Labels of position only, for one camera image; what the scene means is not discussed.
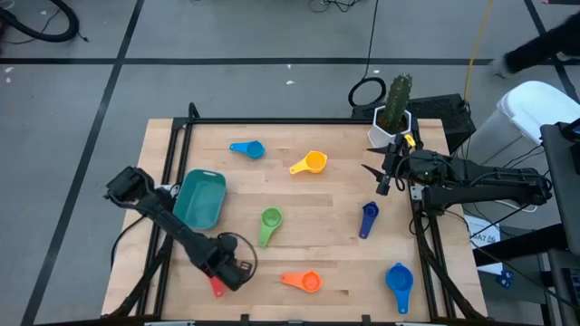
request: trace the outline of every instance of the black metal frame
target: black metal frame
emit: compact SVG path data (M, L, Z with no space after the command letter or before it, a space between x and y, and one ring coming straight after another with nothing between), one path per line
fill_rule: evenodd
M170 180L170 171L173 165L173 161L175 158L175 150L177 139L179 135L179 130L183 129L185 126L184 131L184 139L181 148L181 153L179 157L179 167L178 167L178 174L176 177L176 184L180 184L183 181L185 176L185 168L187 164L187 157L189 153L189 144L191 140L191 134L193 130L193 126L195 124L371 124L371 121L368 119L351 119L351 118L334 118L334 119L294 119L294 118L233 118L233 119L222 119L222 118L200 118L198 111L193 105L193 103L189 104L189 116L187 118L174 118L171 124L171 133L169 136L169 145L168 145L168 152L166 154L165 165L163 169L163 174L161 177L161 182L163 184L168 184ZM417 134L415 137L418 140L420 139L420 135ZM411 201L411 210L412 215L414 217L414 225L416 230L422 229L422 222L421 222L421 213L422 208L418 201L414 201L411 195L411 187L414 186L412 182L408 181L408 191L409 197ZM440 230L439 225L437 223L436 217L430 217L430 231L431 231L431 241L433 243L434 254L440 263L443 266L444 270L445 267L445 256L443 253L443 247L440 238ZM420 245L420 236L424 236L424 233L417 232L417 244ZM160 240L160 229L156 226L153 226L151 231L150 243L149 243L149 250L148 250L148 257L145 267L151 265L152 258L155 257L155 252L157 251L157 247L159 246ZM121 319L113 319L113 318L104 318L95 321L73 321L67 323L58 323L58 325L112 325L115 322L125 322L126 324L133 324L135 321L142 322L145 320L151 321L160 321L163 303L165 300L165 292L167 290L167 281L169 279L169 265L171 261L171 249L169 249L169 254L165 255L165 259L161 264L161 269L159 273L159 286L156 293L155 303L154 303L154 312L153 314L145 314L145 307L147 306L147 300L149 297L149 287L142 293L140 297L140 301L138 302L138 309L136 310L136 315L131 317L122 317ZM423 283L425 285L425 294L427 297L427 305L428 311L430 316L430 322L433 323L442 323L448 325L472 325L472 326L484 326L484 325L493 325L493 326L527 326L526 324L516 324L516 323L508 323L502 321L474 321L474 320L466 320L466 319L458 319L456 318L454 304L448 294L447 290L442 288L443 293L443 300L445 304L445 311L448 317L440 317L437 310L437 301L435 298L435 290L433 286L433 280L431 277L431 269L429 264L427 263L426 259L420 255L420 265L421 265L421 272L423 276ZM240 325L240 326L249 326L249 325L343 325L343 326L354 326L354 325L363 325L363 326L370 326L370 325L395 325L395 322L391 321L371 321L370 315L361 315L361 321L250 321L249 315L242 314L240 315L240 321L195 321L196 325Z
M183 146L181 148L180 158L179 158L179 168L178 168L178 175L176 178L176 184L180 184L183 181L185 176L185 166L187 164L187 157L189 154L189 144L191 140L191 134L193 130L193 125L195 124L360 124L360 125L368 125L371 124L372 121L368 119L353 119L353 118L200 118L198 111L193 105L193 103L189 104L189 116L187 118L174 118L171 124L171 134L169 136L169 144L168 144L168 152L166 155L165 165L163 169L163 175L161 178L162 184L168 184L170 180L170 171L172 168L172 163L175 157L175 150L177 144L177 138L179 134L179 130L185 126L184 132L184 140ZM413 206L413 215L416 216L419 214L419 207L414 205L411 201L411 205ZM416 226L420 223L421 220L419 218L415 218ZM443 248L440 239L440 232L439 226L437 224L437 219L432 218L430 221L431 225L431 238L433 242L433 246L435 248L435 255L437 256L440 264L445 266L445 258L443 253ZM147 261L145 263L145 267L147 268L150 266L153 257L155 256L155 252L157 251L157 247L159 245L160 239L160 229L155 225L151 230L151 237L150 243L148 248L147 254ZM153 313L155 315L161 315L163 310L163 303L165 300L165 291L167 289L167 281L169 279L169 264L171 261L171 250L169 250L169 254L166 256L165 261L161 265L161 270L159 274L159 286L157 290L157 295L155 298L154 303L154 310ZM437 302L435 299L433 281L431 278L430 267L425 259L422 257L420 259L422 276L425 284L425 293L427 295L427 304L429 310L429 316L431 320L434 320L438 317L437 314ZM149 289L146 289L142 296L140 297L138 303L138 309L136 311L137 315L143 315L145 313L145 307L147 306L147 300L149 298ZM448 317L455 318L455 311L453 302L445 289L443 289L443 298L445 302L445 309ZM363 324L372 324L372 325L392 325L392 322L371 322L370 316L367 319L366 315L362 315ZM211 321L197 321L197 324L203 322L204 324L208 322L208 325L211 324ZM227 322L224 321L216 321L219 324L225 324ZM239 324L240 321L231 321L231 324ZM341 322L340 324L343 325L359 325L359 322Z

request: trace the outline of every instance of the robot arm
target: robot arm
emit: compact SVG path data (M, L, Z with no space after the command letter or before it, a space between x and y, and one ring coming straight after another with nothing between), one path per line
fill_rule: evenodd
M169 191L154 189L153 179L140 168L125 168L107 184L106 199L121 208L146 215L168 235L181 243L189 260L208 277L216 276L235 291L249 280L252 264L237 263L237 239L229 234L208 238L192 231L171 214L175 199Z
M409 179L424 185L423 208L440 216L451 205L510 199L521 206L543 205L552 196L551 182L533 168L493 168L470 160L441 155L432 150L417 149L408 156L399 153L407 146L402 135L381 149L384 154L381 171L363 165L379 182L377 193L389 193L391 178Z

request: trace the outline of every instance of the wooden table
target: wooden table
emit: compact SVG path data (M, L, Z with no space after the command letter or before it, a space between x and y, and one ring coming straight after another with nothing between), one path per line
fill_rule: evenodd
M158 182L170 126L171 120L150 120L140 154L139 167ZM395 187L387 197L374 193L374 177L361 163L380 168L383 156L365 150L368 129L367 125L195 125L187 171L215 170L227 180L220 220L208 235L231 231L245 236L256 246L259 266L249 283L217 299L208 278L189 262L183 247L175 244L163 319L238 321L240 314L249 313L252 321L360 321L362 314L370 314L373 321L428 321L417 241L408 229L409 195ZM420 120L420 134L426 149L447 153L440 120ZM260 139L266 146L266 154L259 160L228 150L231 142L252 139ZM291 176L288 168L310 149L328 155L324 172ZM178 159L176 154L173 177ZM377 202L381 212L368 239L362 240L358 237L362 206L370 201ZM262 249L257 247L259 217L269 206L281 208L284 223L267 249ZM460 206L451 211L462 215ZM124 227L136 218L137 213L127 212ZM465 224L451 214L439 221L450 277L476 310L486 314ZM113 311L141 276L150 229L150 220L143 221L121 240L103 313ZM243 245L237 257L252 259ZM384 283L386 271L397 262L410 268L415 278L408 315L397 313L394 295ZM279 282L282 272L311 269L324 279L317 293ZM432 276L438 309L444 316L440 283ZM154 280L148 312L152 312L156 289Z

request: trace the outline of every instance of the teal plastic dish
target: teal plastic dish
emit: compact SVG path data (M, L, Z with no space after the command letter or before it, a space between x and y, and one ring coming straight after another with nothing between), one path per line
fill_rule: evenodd
M225 196L223 175L194 169L185 176L173 214L192 229L208 230L218 222Z

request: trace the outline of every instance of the gray floor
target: gray floor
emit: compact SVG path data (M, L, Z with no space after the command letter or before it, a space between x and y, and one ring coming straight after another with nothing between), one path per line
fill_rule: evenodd
M89 43L76 39L0 44L0 184L5 188L0 199L4 262L0 315L6 325L19 324L23 318L136 1L67 1L79 15ZM362 0L346 14L334 7L314 14L307 4L307 0L145 0L126 57L366 56L373 1ZM372 58L468 59L486 5L486 0L381 0ZM546 28L580 9L539 1L534 5ZM11 10L37 29L55 12L48 1L37 0L15 0ZM59 15L48 32L65 26ZM536 35L523 1L496 1L478 57L500 56ZM9 29L4 39L27 37ZM110 60L27 64L32 62L9 58ZM35 322L99 316L109 279L109 252L123 216L102 199L103 187L121 168L137 162L148 119L183 116L190 101L204 117L348 117L346 94L364 73L364 65L352 64L227 63L122 66ZM377 76L389 80L400 72L411 73L415 98L462 93L467 66L431 63L372 65L370 74L378 71ZM565 70L580 86L580 67ZM470 96L475 124L485 121L505 92L529 80L563 90L552 66L538 66L509 80L491 77L485 66L476 66ZM359 100L372 97L373 91L361 90ZM491 218L500 216L493 207L482 209ZM507 224L538 228L558 221L549 206L533 215L514 216ZM501 303L488 298L490 313L518 320L515 312L494 308ZM522 307L520 321L533 322L528 308Z

